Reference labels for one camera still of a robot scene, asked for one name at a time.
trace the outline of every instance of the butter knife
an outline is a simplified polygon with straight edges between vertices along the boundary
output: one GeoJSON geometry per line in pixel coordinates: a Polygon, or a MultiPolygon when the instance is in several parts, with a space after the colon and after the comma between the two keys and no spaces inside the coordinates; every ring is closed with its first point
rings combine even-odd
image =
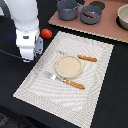
{"type": "Polygon", "coordinates": [[[73,81],[70,81],[70,80],[67,80],[67,79],[64,79],[64,78],[57,77],[56,75],[51,74],[50,72],[47,72],[46,71],[43,75],[44,75],[45,78],[49,78],[51,80],[59,80],[59,81],[61,81],[63,83],[69,84],[69,85],[74,86],[76,88],[85,89],[85,87],[82,84],[78,84],[78,83],[75,83],[73,81]]]}
{"type": "MultiPolygon", "coordinates": [[[[63,55],[70,55],[69,53],[66,52],[61,52],[61,51],[56,51],[57,53],[63,54],[63,55]]],[[[96,62],[97,59],[96,58],[92,58],[92,57],[87,57],[87,56],[82,56],[82,55],[77,55],[77,57],[79,59],[83,59],[83,60],[88,60],[88,61],[92,61],[92,62],[96,62]]]]}

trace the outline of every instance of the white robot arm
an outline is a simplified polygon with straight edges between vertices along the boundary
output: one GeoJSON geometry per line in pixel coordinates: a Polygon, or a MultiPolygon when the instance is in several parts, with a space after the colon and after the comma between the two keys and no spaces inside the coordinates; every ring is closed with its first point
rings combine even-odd
{"type": "Polygon", "coordinates": [[[33,60],[36,53],[42,54],[43,40],[39,37],[36,0],[0,0],[0,7],[0,15],[14,20],[16,45],[22,58],[33,60]]]}

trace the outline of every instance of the wooden handle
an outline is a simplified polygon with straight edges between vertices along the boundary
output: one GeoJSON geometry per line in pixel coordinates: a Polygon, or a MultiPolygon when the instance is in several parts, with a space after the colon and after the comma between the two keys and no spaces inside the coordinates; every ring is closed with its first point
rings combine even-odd
{"type": "Polygon", "coordinates": [[[91,57],[86,57],[86,56],[81,56],[81,55],[77,55],[77,57],[79,59],[83,59],[83,60],[88,60],[88,61],[93,61],[93,62],[96,62],[97,61],[96,58],[91,58],[91,57]]]}
{"type": "Polygon", "coordinates": [[[78,83],[72,82],[72,81],[67,80],[67,79],[63,79],[63,82],[66,84],[72,85],[76,88],[79,88],[79,89],[85,89],[85,87],[82,84],[78,84],[78,83]]]}
{"type": "Polygon", "coordinates": [[[90,17],[90,18],[95,18],[95,17],[96,17],[95,15],[92,15],[92,14],[90,14],[90,13],[88,13],[88,12],[84,12],[83,14],[84,14],[85,16],[90,17]]]}

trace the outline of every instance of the fork handle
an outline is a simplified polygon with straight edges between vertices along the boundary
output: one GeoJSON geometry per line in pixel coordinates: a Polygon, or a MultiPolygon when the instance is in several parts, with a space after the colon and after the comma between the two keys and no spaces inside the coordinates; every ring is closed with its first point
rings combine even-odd
{"type": "Polygon", "coordinates": [[[82,84],[78,84],[78,83],[75,83],[75,82],[67,80],[67,79],[63,79],[63,82],[66,84],[72,85],[76,88],[79,88],[79,89],[85,89],[85,87],[82,84]]]}
{"type": "Polygon", "coordinates": [[[93,61],[93,62],[96,62],[97,61],[96,58],[91,58],[91,57],[86,57],[86,56],[81,56],[81,55],[77,55],[77,57],[79,59],[83,59],[83,60],[88,60],[88,61],[93,61]]]}

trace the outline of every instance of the table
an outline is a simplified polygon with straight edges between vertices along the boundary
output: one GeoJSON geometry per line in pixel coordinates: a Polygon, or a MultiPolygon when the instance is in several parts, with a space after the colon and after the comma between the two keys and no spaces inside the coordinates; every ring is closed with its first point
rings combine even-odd
{"type": "MultiPolygon", "coordinates": [[[[56,4],[56,0],[37,0],[40,30],[46,28],[53,32],[51,39],[44,39],[44,50],[48,47],[58,31],[113,44],[113,52],[91,128],[127,128],[128,44],[50,25],[48,21],[57,9],[56,4]]],[[[0,49],[20,56],[15,40],[16,32],[14,22],[10,19],[0,17],[0,49]]],[[[0,106],[31,117],[51,128],[78,128],[61,118],[13,97],[14,92],[34,65],[35,63],[24,63],[20,59],[0,52],[0,106]]]]}

